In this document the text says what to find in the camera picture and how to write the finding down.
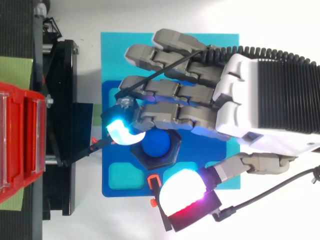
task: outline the black metal frame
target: black metal frame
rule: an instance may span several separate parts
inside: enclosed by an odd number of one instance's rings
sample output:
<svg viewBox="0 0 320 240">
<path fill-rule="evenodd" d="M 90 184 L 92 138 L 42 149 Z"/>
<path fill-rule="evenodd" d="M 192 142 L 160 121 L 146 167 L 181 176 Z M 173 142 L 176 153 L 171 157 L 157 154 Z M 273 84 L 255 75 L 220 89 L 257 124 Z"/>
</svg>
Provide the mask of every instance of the black metal frame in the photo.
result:
<svg viewBox="0 0 320 240">
<path fill-rule="evenodd" d="M 51 210 L 63 216 L 75 210 L 76 163 L 63 161 L 90 145 L 93 104 L 77 100 L 77 45 L 73 40 L 55 41 L 49 55 L 43 55 L 45 86 L 53 104 L 47 109 L 47 155 L 57 164 L 46 166 L 43 174 L 43 220 L 50 220 Z"/>
<path fill-rule="evenodd" d="M 62 210 L 64 216 L 73 213 L 76 165 L 66 167 L 63 160 L 72 160 L 90 145 L 93 104 L 76 103 L 77 45 L 73 40 L 57 41 L 61 33 L 54 22 L 55 38 L 44 35 L 43 19 L 33 14 L 40 2 L 1 2 L 0 56 L 33 59 L 30 89 L 54 100 L 47 111 L 46 152 L 55 155 L 57 164 L 47 165 L 43 176 L 24 189 L 21 211 L 0 210 L 1 240 L 41 240 L 42 220 L 50 219 L 50 210 Z M 43 43 L 54 46 L 49 56 L 43 55 Z"/>
</svg>

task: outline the robot finger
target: robot finger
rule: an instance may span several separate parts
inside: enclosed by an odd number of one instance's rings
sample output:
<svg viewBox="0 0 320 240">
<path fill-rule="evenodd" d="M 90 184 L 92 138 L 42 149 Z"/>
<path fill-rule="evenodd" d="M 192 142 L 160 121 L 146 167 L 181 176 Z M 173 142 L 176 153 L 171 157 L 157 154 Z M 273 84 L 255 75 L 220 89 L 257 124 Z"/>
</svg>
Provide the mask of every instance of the robot finger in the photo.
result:
<svg viewBox="0 0 320 240">
<path fill-rule="evenodd" d="M 140 82 L 143 76 L 128 76 L 120 84 L 119 89 L 124 90 Z M 186 86 L 176 81 L 161 79 L 152 81 L 133 89 L 129 95 L 136 99 L 159 103 L 169 102 L 184 106 L 204 106 L 215 108 L 213 102 L 214 89 L 204 85 Z"/>
<path fill-rule="evenodd" d="M 152 42 L 161 51 L 175 52 L 184 56 L 194 51 L 203 51 L 207 47 L 191 35 L 165 28 L 160 29 L 153 35 Z"/>
<path fill-rule="evenodd" d="M 216 131 L 217 112 L 204 106 L 181 106 L 159 102 L 140 107 L 133 118 L 132 127 L 145 132 L 153 127 L 168 130 L 188 130 L 196 135 L 228 141 L 229 136 Z"/>
<path fill-rule="evenodd" d="M 159 71 L 182 59 L 180 53 L 161 51 L 155 47 L 135 44 L 125 53 L 127 61 L 138 68 Z M 187 81 L 214 88 L 220 80 L 223 69 L 187 60 L 164 73 L 167 78 Z"/>
</svg>

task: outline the blue foam mat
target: blue foam mat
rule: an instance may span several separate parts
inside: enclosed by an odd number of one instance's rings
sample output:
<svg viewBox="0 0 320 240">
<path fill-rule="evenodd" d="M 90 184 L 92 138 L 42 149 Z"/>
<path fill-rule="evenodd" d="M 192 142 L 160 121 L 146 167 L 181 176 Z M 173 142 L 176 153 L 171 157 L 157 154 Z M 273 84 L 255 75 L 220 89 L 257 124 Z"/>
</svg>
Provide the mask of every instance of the blue foam mat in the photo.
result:
<svg viewBox="0 0 320 240">
<path fill-rule="evenodd" d="M 238 46 L 238 34 L 191 34 L 206 45 L 221 47 Z M 133 44 L 152 45 L 152 33 L 102 32 L 101 33 L 101 76 L 102 110 L 114 105 L 114 94 L 122 79 L 129 75 L 149 76 L 152 72 L 130 65 L 124 58 L 128 47 Z M 156 78 L 166 79 L 163 75 Z M 222 142 L 188 131 L 178 131 L 182 144 L 174 166 L 148 171 L 131 154 L 130 146 L 110 145 L 102 150 L 102 193 L 106 197 L 151 196 L 147 177 L 158 174 L 165 181 L 181 168 L 197 169 L 213 165 L 239 152 L 234 139 Z M 219 189 L 239 189 L 240 177 L 221 184 Z"/>
</svg>

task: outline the black wire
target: black wire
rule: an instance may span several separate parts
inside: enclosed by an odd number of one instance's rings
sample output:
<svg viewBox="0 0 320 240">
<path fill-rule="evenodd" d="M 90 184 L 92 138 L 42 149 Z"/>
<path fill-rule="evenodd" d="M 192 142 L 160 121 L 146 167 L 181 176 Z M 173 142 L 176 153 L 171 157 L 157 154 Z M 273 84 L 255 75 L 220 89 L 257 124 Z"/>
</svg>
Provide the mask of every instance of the black wire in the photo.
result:
<svg viewBox="0 0 320 240">
<path fill-rule="evenodd" d="M 200 53 L 202 53 L 202 50 L 198 50 L 198 51 L 191 53 L 188 56 L 184 56 L 183 58 L 179 59 L 178 61 L 175 61 L 174 63 L 170 64 L 169 66 L 166 66 L 165 68 L 163 68 L 163 69 L 155 72 L 154 74 L 144 78 L 143 80 L 137 82 L 136 84 L 119 91 L 117 94 L 114 95 L 115 99 L 126 97 L 130 91 L 136 89 L 137 87 L 140 87 L 141 85 L 147 83 L 149 80 L 154 79 L 155 77 L 167 72 L 170 69 L 173 69 L 174 67 L 178 66 L 179 64 L 182 64 L 183 62 L 191 59 L 192 57 L 194 57 L 195 55 L 200 54 Z"/>
<path fill-rule="evenodd" d="M 261 193 L 260 195 L 254 197 L 254 198 L 251 198 L 250 200 L 245 201 L 239 205 L 227 207 L 218 213 L 212 214 L 212 216 L 216 222 L 221 222 L 221 221 L 225 220 L 226 218 L 230 217 L 231 215 L 235 214 L 237 212 L 237 210 L 242 209 L 250 204 L 253 204 L 256 201 L 268 196 L 269 194 L 272 194 L 273 192 L 277 191 L 278 189 L 282 188 L 283 186 L 293 182 L 294 180 L 297 180 L 297 179 L 299 179 L 307 174 L 311 174 L 311 173 L 313 173 L 313 176 L 317 181 L 320 181 L 320 166 L 317 166 L 315 168 L 311 168 L 311 169 L 302 171 L 302 172 L 298 173 L 297 175 L 294 175 L 294 176 L 290 177 L 289 179 L 281 182 L 280 184 L 274 186 L 273 188 Z"/>
<path fill-rule="evenodd" d="M 258 201 L 258 200 L 260 200 L 260 199 L 268 196 L 269 194 L 272 194 L 273 192 L 277 191 L 278 189 L 280 189 L 280 188 L 284 187 L 285 185 L 293 182 L 294 180 L 297 180 L 297 179 L 299 179 L 299 178 L 301 178 L 301 177 L 303 177 L 303 176 L 305 176 L 305 175 L 307 175 L 307 174 L 313 173 L 313 172 L 314 172 L 314 169 L 315 169 L 315 168 L 311 168 L 311 169 L 308 169 L 308 170 L 306 170 L 306 171 L 300 172 L 300 173 L 298 173 L 297 175 L 294 175 L 294 176 L 290 177 L 289 179 L 281 182 L 280 184 L 278 184 L 278 185 L 270 188 L 269 190 L 261 193 L 260 195 L 254 197 L 254 198 L 252 198 L 252 199 L 250 199 L 250 200 L 248 200 L 248 201 L 245 201 L 245 202 L 243 202 L 243 203 L 241 203 L 241 204 L 239 204 L 239 205 L 236 205 L 236 206 L 234 207 L 235 210 L 239 210 L 239 209 L 242 209 L 242 208 L 244 208 L 244 207 L 246 207 L 246 206 L 248 206 L 248 205 L 250 205 L 250 204 L 253 204 L 254 202 L 256 202 L 256 201 Z"/>
</svg>

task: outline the black cable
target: black cable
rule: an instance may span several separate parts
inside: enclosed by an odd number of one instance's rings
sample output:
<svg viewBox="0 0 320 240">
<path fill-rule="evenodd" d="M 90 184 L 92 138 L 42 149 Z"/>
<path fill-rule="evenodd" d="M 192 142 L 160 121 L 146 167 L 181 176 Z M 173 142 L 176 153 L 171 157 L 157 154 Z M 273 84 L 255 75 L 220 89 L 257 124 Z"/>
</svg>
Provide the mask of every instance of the black cable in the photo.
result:
<svg viewBox="0 0 320 240">
<path fill-rule="evenodd" d="M 207 47 L 207 49 L 202 52 L 201 57 L 196 56 L 192 60 L 206 65 L 216 65 L 218 63 L 225 64 L 234 54 L 241 54 L 250 59 L 272 59 L 288 63 L 311 64 L 312 66 L 317 65 L 315 61 L 310 63 L 309 58 L 305 59 L 303 56 L 288 53 L 287 51 L 253 46 Z"/>
<path fill-rule="evenodd" d="M 258 200 L 268 196 L 269 194 L 275 192 L 276 190 L 284 187 L 285 185 L 293 182 L 294 180 L 297 180 L 297 179 L 299 179 L 299 178 L 301 178 L 301 177 L 303 177 L 303 176 L 305 176 L 307 174 L 311 174 L 311 173 L 313 173 L 314 178 L 317 181 L 320 182 L 320 166 L 317 166 L 315 168 L 311 168 L 311 169 L 305 170 L 303 172 L 298 173 L 297 175 L 294 175 L 294 176 L 290 177 L 289 179 L 281 182 L 280 184 L 270 188 L 269 190 L 261 193 L 260 195 L 254 197 L 254 198 L 252 198 L 252 199 L 250 199 L 248 201 L 245 201 L 245 202 L 243 202 L 243 203 L 241 203 L 239 205 L 236 205 L 236 206 L 230 206 L 230 207 L 228 207 L 226 209 L 221 210 L 219 213 L 214 213 L 212 216 L 213 216 L 213 218 L 214 218 L 214 220 L 216 222 L 221 222 L 222 220 L 224 220 L 224 219 L 230 217 L 231 215 L 235 214 L 237 212 L 237 210 L 242 209 L 242 208 L 244 208 L 244 207 L 246 207 L 246 206 L 248 206 L 250 204 L 253 204 L 256 201 L 258 201 Z"/>
<path fill-rule="evenodd" d="M 194 57 L 195 55 L 200 54 L 200 53 L 202 53 L 202 50 L 198 50 L 198 51 L 195 51 L 195 52 L 189 54 L 188 56 L 184 56 L 183 58 L 179 59 L 178 61 L 175 61 L 174 63 L 170 64 L 169 66 L 166 66 L 165 68 L 163 68 L 163 69 L 155 72 L 154 74 L 144 78 L 143 80 L 137 82 L 136 84 L 119 91 L 117 94 L 114 95 L 115 99 L 126 97 L 130 91 L 136 89 L 137 87 L 140 87 L 141 85 L 147 83 L 149 80 L 154 79 L 155 77 L 158 77 L 159 75 L 167 72 L 170 69 L 173 69 L 174 67 L 178 66 L 179 64 L 182 64 L 183 62 L 191 59 L 192 57 Z"/>
<path fill-rule="evenodd" d="M 89 147 L 86 147 L 85 149 L 76 152 L 72 158 L 68 158 L 63 160 L 63 164 L 64 166 L 68 167 L 71 164 L 77 162 L 78 160 L 89 156 L 90 154 L 98 151 L 99 149 L 104 148 L 105 146 L 111 144 L 113 142 L 112 138 L 110 136 L 107 136 L 105 138 L 100 139 L 99 141 L 97 141 L 96 143 L 90 145 Z"/>
<path fill-rule="evenodd" d="M 234 208 L 237 211 L 237 210 L 242 209 L 242 208 L 244 208 L 244 207 L 246 207 L 246 206 L 248 206 L 250 204 L 253 204 L 254 202 L 256 202 L 256 201 L 268 196 L 269 194 L 272 194 L 273 192 L 277 191 L 278 189 L 280 189 L 280 188 L 284 187 L 285 185 L 293 182 L 294 180 L 297 180 L 297 179 L 299 179 L 299 178 L 301 178 L 301 177 L 303 177 L 303 176 L 305 176 L 307 174 L 313 173 L 313 172 L 314 172 L 314 168 L 311 168 L 311 169 L 308 169 L 306 171 L 300 172 L 297 175 L 294 175 L 294 176 L 290 177 L 289 179 L 281 182 L 280 184 L 278 184 L 278 185 L 270 188 L 269 190 L 261 193 L 260 195 L 255 196 L 254 198 L 235 206 Z"/>
</svg>

